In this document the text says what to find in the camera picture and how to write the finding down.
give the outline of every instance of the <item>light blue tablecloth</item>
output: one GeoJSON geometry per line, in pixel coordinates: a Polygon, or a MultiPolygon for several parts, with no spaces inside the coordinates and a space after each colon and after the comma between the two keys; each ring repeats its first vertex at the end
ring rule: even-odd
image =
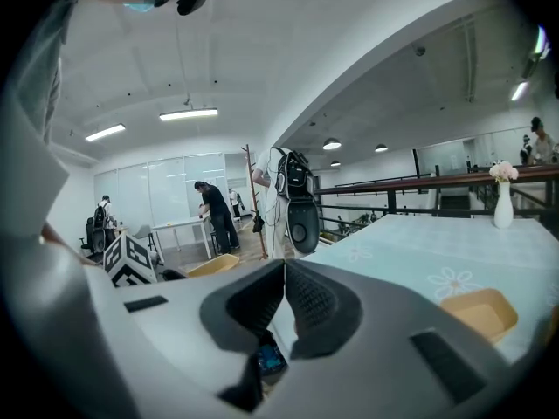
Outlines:
{"type": "MultiPolygon", "coordinates": [[[[549,323],[551,306],[559,305],[559,242],[532,219],[498,230],[490,219],[385,216],[305,259],[404,285],[437,304],[497,289],[519,315],[516,328],[496,344],[511,362],[528,351],[549,323]]],[[[289,348],[296,337],[286,308],[282,303],[273,325],[289,348]]]]}

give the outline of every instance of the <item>pink flower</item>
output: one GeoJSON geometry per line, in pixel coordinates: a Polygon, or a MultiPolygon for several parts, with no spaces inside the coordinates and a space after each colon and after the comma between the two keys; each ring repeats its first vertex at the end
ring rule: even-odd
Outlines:
{"type": "Polygon", "coordinates": [[[518,178],[518,169],[514,168],[508,161],[495,164],[489,169],[489,175],[497,182],[510,182],[518,178]]]}

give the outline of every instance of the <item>black pants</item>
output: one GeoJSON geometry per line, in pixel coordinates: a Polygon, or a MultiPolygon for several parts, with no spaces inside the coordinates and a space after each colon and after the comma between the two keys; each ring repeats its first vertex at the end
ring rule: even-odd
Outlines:
{"type": "Polygon", "coordinates": [[[238,247],[237,232],[235,231],[235,225],[233,225],[229,211],[224,214],[212,214],[211,223],[216,231],[217,243],[222,253],[229,253],[231,247],[238,247]]]}
{"type": "Polygon", "coordinates": [[[109,247],[110,244],[112,244],[116,239],[116,236],[114,235],[114,230],[113,229],[107,229],[105,230],[105,250],[109,247]]]}

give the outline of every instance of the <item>checkered box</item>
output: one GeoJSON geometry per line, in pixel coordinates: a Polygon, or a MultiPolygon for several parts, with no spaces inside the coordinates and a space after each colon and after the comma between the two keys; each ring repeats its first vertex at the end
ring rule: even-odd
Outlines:
{"type": "Polygon", "coordinates": [[[115,287],[156,283],[148,249],[126,232],[105,250],[103,267],[115,287]]]}

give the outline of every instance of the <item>flower bouquet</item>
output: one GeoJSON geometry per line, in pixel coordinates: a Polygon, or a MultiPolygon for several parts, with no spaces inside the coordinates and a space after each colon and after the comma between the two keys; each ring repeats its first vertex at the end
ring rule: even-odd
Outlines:
{"type": "Polygon", "coordinates": [[[514,168],[508,161],[502,161],[489,169],[489,175],[494,177],[496,182],[510,182],[518,178],[518,169],[514,168]]]}
{"type": "Polygon", "coordinates": [[[495,207],[493,223],[497,228],[508,228],[513,222],[514,210],[510,200],[510,181],[518,178],[518,169],[508,161],[497,163],[489,169],[489,175],[499,183],[499,200],[495,207]]]}

